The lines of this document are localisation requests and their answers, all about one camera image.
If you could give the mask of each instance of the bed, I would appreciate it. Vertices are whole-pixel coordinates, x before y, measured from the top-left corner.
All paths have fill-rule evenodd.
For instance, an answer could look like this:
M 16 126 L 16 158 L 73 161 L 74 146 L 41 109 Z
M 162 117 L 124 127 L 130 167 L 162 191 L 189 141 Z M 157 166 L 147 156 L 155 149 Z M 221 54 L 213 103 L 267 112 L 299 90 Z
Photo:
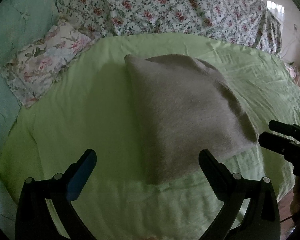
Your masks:
M 177 11 L 162 17 L 176 4 Z M 56 6 L 104 38 L 60 72 L 60 81 L 30 109 L 18 113 L 14 98 L 0 149 L 7 191 L 17 203 L 27 177 L 51 178 L 92 148 L 97 167 L 73 205 L 97 239 L 198 239 L 222 202 L 201 171 L 146 183 L 124 56 L 203 59 L 223 74 L 259 133 L 271 119 L 300 125 L 300 88 L 279 58 L 278 21 L 261 0 L 56 0 Z M 52 16 L 40 20 L 47 30 Z M 278 200 L 294 184 L 292 166 L 259 146 L 224 163 L 246 179 L 268 176 Z M 66 235 L 51 203 L 50 212 Z

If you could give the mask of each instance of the pink fabric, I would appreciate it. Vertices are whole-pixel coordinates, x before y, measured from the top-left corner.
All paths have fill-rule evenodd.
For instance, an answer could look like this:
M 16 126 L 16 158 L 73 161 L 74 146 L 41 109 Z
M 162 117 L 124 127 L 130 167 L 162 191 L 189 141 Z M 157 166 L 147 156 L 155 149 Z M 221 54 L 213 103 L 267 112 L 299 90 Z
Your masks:
M 291 66 L 289 64 L 285 65 L 295 84 L 300 87 L 300 70 L 296 66 Z

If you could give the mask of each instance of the beige folded cloth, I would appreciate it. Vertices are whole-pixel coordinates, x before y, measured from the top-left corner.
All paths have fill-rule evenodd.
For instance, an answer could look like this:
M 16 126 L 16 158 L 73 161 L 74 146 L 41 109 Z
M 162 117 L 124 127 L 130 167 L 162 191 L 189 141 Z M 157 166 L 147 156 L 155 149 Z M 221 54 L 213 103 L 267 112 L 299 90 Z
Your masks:
M 257 142 L 257 133 L 222 74 L 183 55 L 125 57 L 149 183 L 200 169 L 199 152 L 222 161 Z

